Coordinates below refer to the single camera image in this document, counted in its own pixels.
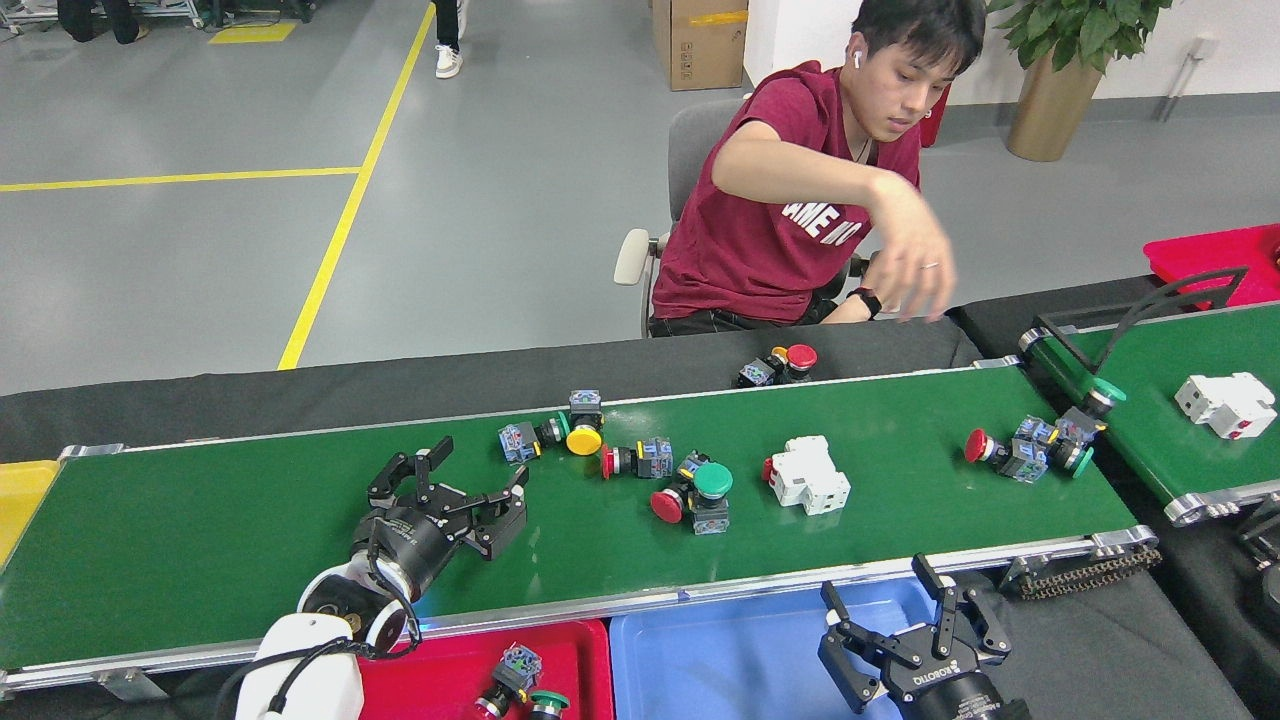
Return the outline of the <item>person's right hand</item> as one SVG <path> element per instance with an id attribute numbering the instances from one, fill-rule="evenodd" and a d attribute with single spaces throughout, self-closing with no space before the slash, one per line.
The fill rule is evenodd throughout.
<path id="1" fill-rule="evenodd" d="M 888 172 L 874 181 L 869 209 L 883 247 L 867 287 L 901 320 L 938 320 L 956 284 L 954 249 L 938 217 L 915 186 Z"/>

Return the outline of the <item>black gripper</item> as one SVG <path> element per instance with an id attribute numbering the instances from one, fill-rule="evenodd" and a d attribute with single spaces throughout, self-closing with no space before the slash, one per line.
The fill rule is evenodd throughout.
<path id="1" fill-rule="evenodd" d="M 492 561 L 526 527 L 529 468 L 518 465 L 499 491 L 466 495 L 430 478 L 453 447 L 454 438 L 444 436 L 433 448 L 421 448 L 412 457 L 394 454 L 375 475 L 367 487 L 371 510 L 361 518 L 351 546 L 355 579 L 374 588 L 369 570 L 369 544 L 374 538 L 383 574 L 402 582 L 407 598 L 419 600 L 460 544 Z M 397 495 L 411 477 L 415 492 Z"/>
<path id="2" fill-rule="evenodd" d="M 1009 634 L 995 616 L 995 605 L 977 591 L 961 588 L 951 577 L 940 575 L 924 553 L 911 557 L 911 569 L 940 607 L 931 651 L 936 659 L 925 657 L 923 665 L 922 656 L 896 635 L 854 623 L 835 584 L 820 584 L 828 629 L 818 656 L 849 707 L 861 714 L 888 689 L 904 719 L 1029 719 L 1028 703 L 1005 700 L 980 670 L 980 664 L 1001 664 L 1012 651 Z M 957 614 L 968 619 L 977 635 L 975 651 L 954 650 Z M 858 671 L 852 655 L 884 670 L 884 684 Z"/>

